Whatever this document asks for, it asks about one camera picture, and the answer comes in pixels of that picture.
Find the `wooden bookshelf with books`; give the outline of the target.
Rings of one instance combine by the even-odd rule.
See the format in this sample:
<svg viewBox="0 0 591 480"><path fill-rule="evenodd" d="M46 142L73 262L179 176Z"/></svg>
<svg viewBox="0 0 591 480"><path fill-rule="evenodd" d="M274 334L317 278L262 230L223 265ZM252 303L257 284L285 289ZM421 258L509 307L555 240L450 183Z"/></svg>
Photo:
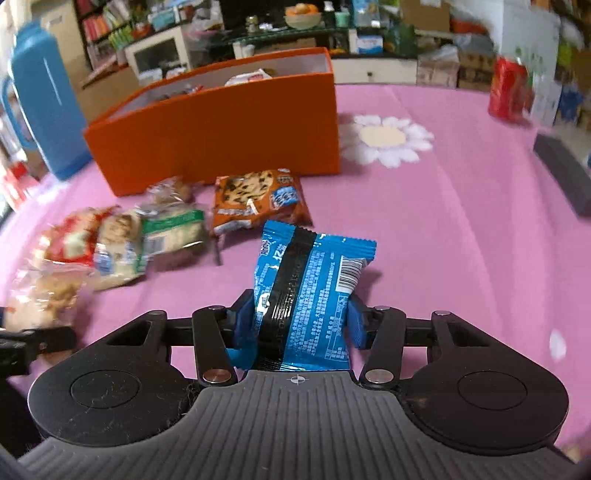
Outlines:
<svg viewBox="0 0 591 480"><path fill-rule="evenodd" d="M125 40L137 40L153 32L146 1L76 0L73 5L87 54L119 30L124 30Z"/></svg>

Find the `orange storage box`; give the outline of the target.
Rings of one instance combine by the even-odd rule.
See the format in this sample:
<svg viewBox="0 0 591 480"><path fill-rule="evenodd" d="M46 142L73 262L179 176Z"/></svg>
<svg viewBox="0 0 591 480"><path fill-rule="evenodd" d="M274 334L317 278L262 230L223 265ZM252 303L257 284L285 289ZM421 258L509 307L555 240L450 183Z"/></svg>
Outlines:
<svg viewBox="0 0 591 480"><path fill-rule="evenodd" d="M200 67L135 92L84 137L117 197L174 176L211 184L277 168L338 174L331 57L308 48Z"/></svg>

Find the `red white snack packet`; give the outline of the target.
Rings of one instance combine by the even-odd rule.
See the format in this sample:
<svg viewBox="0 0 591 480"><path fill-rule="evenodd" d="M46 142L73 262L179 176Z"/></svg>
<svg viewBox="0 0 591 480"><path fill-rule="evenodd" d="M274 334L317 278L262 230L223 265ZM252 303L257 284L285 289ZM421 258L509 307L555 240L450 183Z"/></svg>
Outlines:
<svg viewBox="0 0 591 480"><path fill-rule="evenodd" d="M96 291L118 288L144 276L141 227L134 210L117 206L77 210L39 234L29 264L88 273Z"/></svg>

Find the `blue thermos jug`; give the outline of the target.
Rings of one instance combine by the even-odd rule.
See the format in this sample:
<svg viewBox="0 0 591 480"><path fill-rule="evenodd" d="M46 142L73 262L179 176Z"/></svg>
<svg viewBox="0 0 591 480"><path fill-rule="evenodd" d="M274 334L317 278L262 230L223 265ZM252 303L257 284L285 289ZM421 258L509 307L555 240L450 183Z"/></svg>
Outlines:
<svg viewBox="0 0 591 480"><path fill-rule="evenodd" d="M71 178L92 160L84 139L87 122L57 40L37 20L16 33L1 102L20 145L37 149L58 180Z"/></svg>

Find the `black rectangular box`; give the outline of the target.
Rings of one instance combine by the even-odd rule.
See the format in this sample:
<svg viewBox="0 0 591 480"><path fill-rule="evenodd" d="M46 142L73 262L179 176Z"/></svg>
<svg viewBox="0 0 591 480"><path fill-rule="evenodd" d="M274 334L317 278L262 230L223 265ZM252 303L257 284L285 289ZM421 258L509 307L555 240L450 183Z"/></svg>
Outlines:
<svg viewBox="0 0 591 480"><path fill-rule="evenodd" d="M576 215L589 218L590 175L567 146L559 138L538 134L533 151L553 176Z"/></svg>

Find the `white microwave cabinet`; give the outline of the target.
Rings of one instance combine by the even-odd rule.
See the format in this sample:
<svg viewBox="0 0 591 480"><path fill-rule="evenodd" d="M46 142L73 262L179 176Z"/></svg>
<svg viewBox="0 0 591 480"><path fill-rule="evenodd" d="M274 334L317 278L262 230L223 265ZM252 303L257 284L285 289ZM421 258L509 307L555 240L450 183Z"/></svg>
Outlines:
<svg viewBox="0 0 591 480"><path fill-rule="evenodd" d="M192 68L181 25L134 41L124 48L124 54L137 77L164 64L178 65L188 70Z"/></svg>

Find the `blue snack packet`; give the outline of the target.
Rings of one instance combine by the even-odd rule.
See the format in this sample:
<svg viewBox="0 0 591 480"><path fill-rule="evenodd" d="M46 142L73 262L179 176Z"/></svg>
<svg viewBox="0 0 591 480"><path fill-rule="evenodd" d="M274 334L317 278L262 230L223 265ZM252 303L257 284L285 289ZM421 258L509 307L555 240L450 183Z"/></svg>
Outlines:
<svg viewBox="0 0 591 480"><path fill-rule="evenodd" d="M236 368L263 371L349 369L349 297L375 258L377 242L267 221L253 274L249 324L236 324Z"/></svg>

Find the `orange chocolate cookie packet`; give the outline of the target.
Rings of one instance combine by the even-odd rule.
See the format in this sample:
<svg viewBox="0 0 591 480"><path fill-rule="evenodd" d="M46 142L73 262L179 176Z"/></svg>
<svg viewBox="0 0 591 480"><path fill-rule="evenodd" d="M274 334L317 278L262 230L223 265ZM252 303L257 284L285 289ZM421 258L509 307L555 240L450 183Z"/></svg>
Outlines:
<svg viewBox="0 0 591 480"><path fill-rule="evenodd" d="M301 179L289 169L217 177L211 235L263 226L267 220L311 226Z"/></svg>

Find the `fruit bowl with oranges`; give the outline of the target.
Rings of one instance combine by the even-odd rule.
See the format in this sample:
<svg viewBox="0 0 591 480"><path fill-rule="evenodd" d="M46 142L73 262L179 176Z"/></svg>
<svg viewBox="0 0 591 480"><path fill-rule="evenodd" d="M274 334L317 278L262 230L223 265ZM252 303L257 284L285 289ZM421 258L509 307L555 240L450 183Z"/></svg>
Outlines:
<svg viewBox="0 0 591 480"><path fill-rule="evenodd" d="M315 4L297 3L284 9L284 21L294 30L307 30L321 24L322 14Z"/></svg>

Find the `pink floral tablecloth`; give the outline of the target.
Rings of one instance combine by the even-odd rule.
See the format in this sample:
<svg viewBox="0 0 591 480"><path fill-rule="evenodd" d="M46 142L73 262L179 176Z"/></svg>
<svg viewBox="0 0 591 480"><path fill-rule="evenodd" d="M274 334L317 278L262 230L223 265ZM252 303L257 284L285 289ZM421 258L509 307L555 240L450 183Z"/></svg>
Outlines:
<svg viewBox="0 0 591 480"><path fill-rule="evenodd" d="M356 294L410 316L449 310L544 366L565 385L559 444L590 453L590 218L574 213L533 152L534 126L487 113L466 91L386 85L335 88L342 167L303 179L318 233L374 240ZM363 127L405 133L372 150ZM118 202L98 167L54 183L1 233L1 305L29 241L84 207ZM260 228L223 236L221 266L194 265L100 293L80 334L87 343L133 316L185 316L253 288Z"/></svg>

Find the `clear peanut snack bag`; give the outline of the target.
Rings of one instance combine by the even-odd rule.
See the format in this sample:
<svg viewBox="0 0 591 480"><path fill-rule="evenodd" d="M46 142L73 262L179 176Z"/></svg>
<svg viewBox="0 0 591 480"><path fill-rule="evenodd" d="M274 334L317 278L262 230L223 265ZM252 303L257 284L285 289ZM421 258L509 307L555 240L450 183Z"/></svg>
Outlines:
<svg viewBox="0 0 591 480"><path fill-rule="evenodd" d="M92 293L91 278L84 267L20 270L4 307L3 328L21 332L73 327Z"/></svg>

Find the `red soda can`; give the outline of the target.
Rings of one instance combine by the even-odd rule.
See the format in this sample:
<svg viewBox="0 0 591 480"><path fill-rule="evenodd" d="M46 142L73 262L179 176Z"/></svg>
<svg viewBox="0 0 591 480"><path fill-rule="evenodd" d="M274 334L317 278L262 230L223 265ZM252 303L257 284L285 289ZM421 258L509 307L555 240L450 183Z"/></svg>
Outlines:
<svg viewBox="0 0 591 480"><path fill-rule="evenodd" d="M529 74L519 59L498 57L490 89L488 112L508 123L520 123L528 91Z"/></svg>

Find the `green white snack packet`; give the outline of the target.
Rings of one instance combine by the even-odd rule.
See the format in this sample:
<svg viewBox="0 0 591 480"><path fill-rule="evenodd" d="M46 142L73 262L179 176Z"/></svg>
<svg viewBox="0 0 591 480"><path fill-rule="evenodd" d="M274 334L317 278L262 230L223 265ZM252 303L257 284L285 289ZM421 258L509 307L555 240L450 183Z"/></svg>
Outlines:
<svg viewBox="0 0 591 480"><path fill-rule="evenodd" d="M135 211L141 220L141 273L169 271L197 263L207 247L205 213L194 203L193 187L180 177L150 186Z"/></svg>

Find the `white tv cabinet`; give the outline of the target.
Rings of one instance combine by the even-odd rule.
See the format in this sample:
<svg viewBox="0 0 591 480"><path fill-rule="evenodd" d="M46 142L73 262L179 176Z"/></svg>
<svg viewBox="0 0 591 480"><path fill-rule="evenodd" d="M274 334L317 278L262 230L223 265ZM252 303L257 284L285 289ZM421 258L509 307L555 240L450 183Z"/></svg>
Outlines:
<svg viewBox="0 0 591 480"><path fill-rule="evenodd" d="M332 58L335 84L417 83L417 61L394 58Z"/></svg>

